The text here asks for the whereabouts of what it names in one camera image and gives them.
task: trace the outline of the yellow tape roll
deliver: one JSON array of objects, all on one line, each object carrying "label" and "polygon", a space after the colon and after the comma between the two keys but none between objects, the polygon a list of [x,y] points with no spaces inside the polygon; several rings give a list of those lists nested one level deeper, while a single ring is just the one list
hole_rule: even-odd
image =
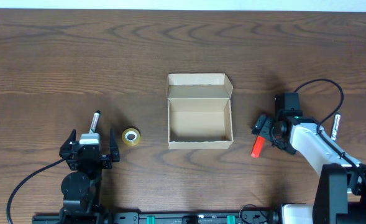
[{"label": "yellow tape roll", "polygon": [[135,146],[141,141],[141,136],[138,130],[128,128],[122,133],[122,140],[128,146]]}]

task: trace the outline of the cardboard box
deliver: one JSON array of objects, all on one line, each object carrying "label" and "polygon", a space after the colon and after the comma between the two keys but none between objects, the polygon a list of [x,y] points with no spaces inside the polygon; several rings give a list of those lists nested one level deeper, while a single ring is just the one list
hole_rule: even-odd
[{"label": "cardboard box", "polygon": [[169,149],[228,149],[234,141],[226,74],[169,74]]}]

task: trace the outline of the cable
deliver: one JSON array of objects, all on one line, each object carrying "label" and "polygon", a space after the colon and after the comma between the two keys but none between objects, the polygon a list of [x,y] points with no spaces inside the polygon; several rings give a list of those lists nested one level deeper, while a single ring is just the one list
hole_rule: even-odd
[{"label": "cable", "polygon": [[271,129],[271,137],[272,137],[272,139],[273,139],[273,141],[272,141],[272,146],[274,146],[275,145],[275,142],[277,141],[277,139],[274,137],[274,133],[273,133],[273,131],[274,131],[274,126],[272,127],[272,129]]},{"label": "cable", "polygon": [[17,191],[22,187],[23,184],[25,184],[29,179],[31,179],[31,177],[37,175],[38,173],[47,170],[57,164],[60,164],[61,162],[63,162],[64,160],[66,160],[71,154],[67,155],[66,157],[64,157],[63,159],[60,159],[57,162],[54,162],[50,165],[47,165],[33,173],[31,173],[29,176],[27,176],[24,180],[22,180],[19,185],[17,185],[17,187],[15,187],[15,189],[13,190],[13,192],[11,193],[10,197],[9,197],[9,201],[7,202],[7,207],[6,207],[6,216],[7,216],[7,221],[9,222],[9,224],[13,224],[13,221],[11,220],[11,214],[10,214],[10,210],[11,210],[11,202],[13,201],[14,196],[16,195]]},{"label": "cable", "polygon": [[303,84],[301,84],[298,88],[296,88],[294,90],[294,92],[296,93],[298,90],[300,90],[302,87],[310,84],[310,83],[314,83],[314,82],[318,82],[318,81],[325,81],[325,82],[330,82],[332,83],[333,85],[335,85],[339,91],[340,91],[340,102],[338,104],[338,106],[336,107],[336,109],[330,113],[329,115],[327,115],[321,122],[318,123],[317,125],[317,133],[319,134],[319,136],[321,137],[321,139],[329,146],[331,147],[342,159],[344,159],[345,161],[347,161],[352,167],[353,169],[355,169],[355,171],[358,173],[358,175],[361,177],[363,183],[365,184],[366,186],[366,178],[365,178],[365,175],[364,173],[357,167],[357,165],[355,165],[354,162],[352,162],[347,156],[346,156],[346,153],[345,152],[340,152],[332,143],[330,143],[323,135],[323,131],[320,130],[321,128],[321,125],[323,124],[323,122],[325,122],[326,120],[328,120],[331,116],[333,116],[335,113],[337,113],[337,111],[340,109],[340,107],[342,106],[343,104],[343,99],[344,99],[344,94],[343,94],[343,89],[341,88],[341,86],[339,84],[337,84],[335,81],[332,81],[332,80],[329,80],[327,78],[318,78],[318,79],[315,79],[315,80],[311,80],[311,81],[308,81],[308,82],[305,82]]},{"label": "cable", "polygon": [[[242,218],[242,211],[243,211],[243,209],[244,209],[244,208],[246,208],[246,207],[248,207],[248,206],[253,206],[253,207],[257,208],[257,206],[256,206],[256,205],[254,205],[254,204],[246,204],[246,205],[244,205],[244,206],[239,210],[238,217],[239,217],[239,218],[241,218],[241,219],[242,219],[242,221],[243,221],[243,222],[245,222],[246,224],[253,224],[253,223],[250,223],[250,222],[248,222],[248,221],[246,221],[246,220],[244,220],[244,219]],[[262,216],[265,218],[265,221],[262,221],[262,222],[259,222],[259,223],[260,223],[260,224],[262,224],[262,223],[266,223],[266,222],[268,221],[267,216],[266,216],[266,215],[264,215],[264,213],[263,213],[262,211],[257,211],[257,212],[260,212],[260,214],[262,214]]]}]

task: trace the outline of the wood grain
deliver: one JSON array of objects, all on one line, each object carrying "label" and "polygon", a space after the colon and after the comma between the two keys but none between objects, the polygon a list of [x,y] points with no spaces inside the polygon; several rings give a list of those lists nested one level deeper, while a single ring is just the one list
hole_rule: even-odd
[{"label": "wood grain", "polygon": [[[234,144],[228,150],[167,149],[168,73],[225,72],[234,85]],[[137,147],[119,144],[121,162],[104,172],[103,204],[142,211],[233,210],[243,204],[312,203],[318,177],[299,155],[267,146],[250,157],[251,125],[273,113],[273,95],[313,78],[345,91],[338,143],[366,163],[366,14],[0,10],[0,223],[6,202],[28,174],[58,159],[75,128],[118,138],[137,126]],[[337,90],[301,90],[318,119]],[[330,128],[331,121],[325,125]],[[57,213],[65,164],[20,189],[15,223]]]}]

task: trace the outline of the box lid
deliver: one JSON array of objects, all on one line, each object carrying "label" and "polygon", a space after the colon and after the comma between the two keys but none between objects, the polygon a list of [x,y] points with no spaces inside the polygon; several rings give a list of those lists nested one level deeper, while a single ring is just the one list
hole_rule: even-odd
[{"label": "box lid", "polygon": [[232,84],[224,73],[177,73],[167,78],[167,98],[229,99]]}]

